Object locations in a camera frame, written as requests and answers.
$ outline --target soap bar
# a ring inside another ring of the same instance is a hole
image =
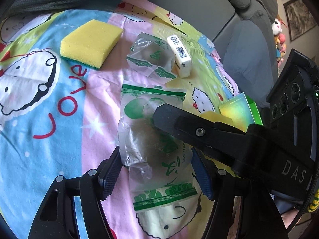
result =
[[[62,39],[61,56],[100,68],[122,32],[114,25],[90,20]]]
[[[178,76],[186,78],[190,76],[192,67],[192,59],[189,56],[186,48],[177,35],[169,36],[167,42],[175,54],[175,61],[178,65]]]

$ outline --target picture frame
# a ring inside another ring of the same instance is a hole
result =
[[[284,8],[287,16],[290,41],[294,41],[317,25],[302,0],[290,0],[284,3]]]

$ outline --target clear plastic wrapper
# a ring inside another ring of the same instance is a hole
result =
[[[193,186],[192,151],[160,131],[153,113],[165,103],[182,108],[185,90],[124,82],[118,133],[122,163],[129,168],[135,211],[146,211],[197,194]]]
[[[130,48],[126,60],[135,71],[161,84],[177,77],[172,73],[175,54],[167,41],[141,33]]]

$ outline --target wall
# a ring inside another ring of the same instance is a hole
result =
[[[286,17],[286,12],[284,9],[284,3],[290,0],[277,0],[278,3],[278,14],[282,18],[282,20],[288,26],[288,21]],[[316,63],[319,64],[319,27],[311,29],[307,33],[303,34],[299,38],[295,39],[293,42],[290,41],[289,30],[285,26],[282,25],[283,34],[286,36],[286,45],[287,45],[287,53],[285,59],[288,58],[288,55],[292,48],[298,50],[309,58],[313,58],[316,56]],[[280,66],[282,69],[285,65],[283,62]]]

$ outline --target bed sheet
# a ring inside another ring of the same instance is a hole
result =
[[[91,19],[124,29],[100,70],[60,57],[61,40]],[[187,90],[185,110],[201,114],[239,94],[213,43],[178,16],[145,0],[90,0],[80,9],[21,14],[0,25],[0,209],[26,239],[44,195],[58,175],[97,168],[118,145],[123,80],[158,85],[132,70],[126,55],[136,37],[178,35],[193,60],[189,78],[167,87]],[[114,238],[199,239],[213,203],[197,197],[136,214],[128,171],[102,203]],[[87,238],[79,199],[76,214]]]

